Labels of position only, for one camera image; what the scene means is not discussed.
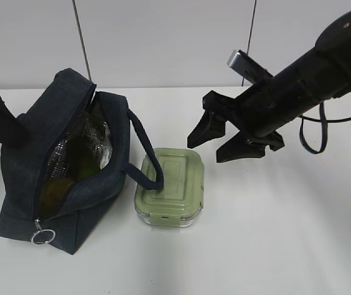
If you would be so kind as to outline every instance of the bag handle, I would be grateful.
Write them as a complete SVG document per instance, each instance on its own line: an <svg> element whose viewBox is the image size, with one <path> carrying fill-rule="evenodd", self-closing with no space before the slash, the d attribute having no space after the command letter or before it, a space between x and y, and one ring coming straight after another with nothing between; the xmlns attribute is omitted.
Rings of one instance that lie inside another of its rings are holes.
<svg viewBox="0 0 351 295"><path fill-rule="evenodd" d="M131 111L127 110L127 117L132 121L134 130L136 131L137 137L140 140L141 144L144 147L146 154L151 160L153 167L156 171L156 180L150 180L140 169L134 166L131 163L126 163L122 167L122 170L126 172L132 179L134 179L140 186L147 190L158 190L163 188L164 186L164 175L162 167L160 167L159 161L155 156L155 152L153 150L152 144L149 141L149 138L145 132L143 124L137 118L137 116Z"/></svg>

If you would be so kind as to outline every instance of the black cable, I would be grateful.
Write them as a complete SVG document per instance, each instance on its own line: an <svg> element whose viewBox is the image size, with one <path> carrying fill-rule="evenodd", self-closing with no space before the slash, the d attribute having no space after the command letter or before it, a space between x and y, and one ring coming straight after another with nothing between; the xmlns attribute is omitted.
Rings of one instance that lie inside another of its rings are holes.
<svg viewBox="0 0 351 295"><path fill-rule="evenodd" d="M310 118L310 117L305 117L305 116L299 116L299 117L301 119L312 121L312 122L318 122L318 123L321 122L321 120L315 119L315 118ZM350 121L351 121L351 117L345 118L345 119L327 120L327 123L343 123L343 122L350 122Z"/></svg>
<svg viewBox="0 0 351 295"><path fill-rule="evenodd" d="M248 49L246 50L246 54L249 55L249 48L250 48L250 41L251 41L251 35L253 33L253 25L254 25L254 16L256 15L256 6L257 6L257 0L254 0L254 7L253 7L253 15L251 17L251 24L250 24L250 31L249 31L249 40L248 40ZM242 77L242 85L245 82L245 78Z"/></svg>
<svg viewBox="0 0 351 295"><path fill-rule="evenodd" d="M89 63L88 63L87 51L85 49L84 38L82 37L82 31L81 31L81 24L79 22L79 17L78 17L78 12L77 12L76 0L72 0L72 3L73 3L73 9L74 9L74 16L76 17L79 40L81 42L81 47L82 47L82 54L84 55L85 66L86 66L87 72L88 72L88 78L90 81L92 81L92 77L90 75L90 68L89 68Z"/></svg>
<svg viewBox="0 0 351 295"><path fill-rule="evenodd" d="M299 127L299 140L301 141L302 146L308 152L311 152L312 154L315 154L315 155L321 154L322 152L324 152L328 142L328 121L324 112L324 103L320 103L319 113L320 113L320 122L321 122L321 147L318 151L312 149L306 142L306 139L304 136L305 118L301 118L302 119L301 126Z"/></svg>
<svg viewBox="0 0 351 295"><path fill-rule="evenodd" d="M307 151L309 151L313 154L321 154L325 150L325 148L327 146L327 142L328 142L328 124L329 123L343 123L343 122L350 122L351 121L351 117L344 118L344 119L327 120L327 118L325 116L325 112L324 112L324 104L323 103L320 104L319 111L320 111L320 119L299 116L299 118L301 118L301 120L302 120L301 126L299 127L299 140L301 141L302 146ZM321 133L321 148L319 151L312 149L307 144L307 142L305 140L305 136L304 136L304 121L305 120L321 123L321 131L322 131L322 133Z"/></svg>

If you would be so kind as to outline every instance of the white table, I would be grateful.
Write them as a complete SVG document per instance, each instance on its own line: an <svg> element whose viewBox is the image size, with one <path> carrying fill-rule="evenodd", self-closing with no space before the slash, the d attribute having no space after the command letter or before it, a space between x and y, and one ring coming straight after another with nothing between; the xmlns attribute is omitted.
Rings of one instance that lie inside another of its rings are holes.
<svg viewBox="0 0 351 295"><path fill-rule="evenodd" d="M153 146L185 148L210 89L112 91L127 96ZM0 93L19 114L42 90ZM351 94L326 109L329 118L351 116ZM0 294L351 294L351 122L329 126L319 156L302 148L298 128L299 120L281 128L286 147L259 160L215 163L232 127L195 149L205 164L205 208L191 227L145 225L128 179L74 256L0 238ZM320 126L308 123L306 130L317 148ZM131 161L139 166L143 156L132 132ZM0 209L3 198L0 171Z"/></svg>

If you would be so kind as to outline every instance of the plastic lid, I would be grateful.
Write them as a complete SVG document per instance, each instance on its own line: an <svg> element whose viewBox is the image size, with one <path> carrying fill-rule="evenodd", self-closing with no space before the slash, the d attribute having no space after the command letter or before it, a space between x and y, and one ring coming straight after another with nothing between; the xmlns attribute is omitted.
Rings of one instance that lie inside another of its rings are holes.
<svg viewBox="0 0 351 295"><path fill-rule="evenodd" d="M188 149L155 149L164 173L164 188L147 191L137 187L136 211L147 223L186 226L203 207L204 164L198 153ZM156 172L145 157L142 172L155 179Z"/></svg>

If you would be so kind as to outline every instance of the tile grout line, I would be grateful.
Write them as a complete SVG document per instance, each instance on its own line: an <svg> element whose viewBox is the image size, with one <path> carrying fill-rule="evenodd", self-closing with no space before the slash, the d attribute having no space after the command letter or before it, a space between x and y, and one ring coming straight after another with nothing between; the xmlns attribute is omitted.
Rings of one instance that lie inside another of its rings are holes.
<svg viewBox="0 0 351 295"><path fill-rule="evenodd" d="M82 37L81 24L79 22L79 17L78 17L78 12L77 12L76 0L72 0L72 2L73 2L74 15L76 17L76 23L77 23L77 28L78 28L79 40L81 42L82 53L84 54L85 66L87 68L89 80L92 81L92 77L90 75L90 68L89 68L89 63L88 63L87 52L86 52L85 44L84 44L84 38Z"/></svg>
<svg viewBox="0 0 351 295"><path fill-rule="evenodd" d="M252 17L251 17L250 32L249 32L249 40L248 40L248 49L246 50L246 54L247 54L247 55L249 55L251 35L252 35L252 33L253 33L254 17L256 16L256 7L257 7L257 0L254 0L253 15L252 15ZM244 82L245 82L245 78L242 77L242 86L244 85Z"/></svg>

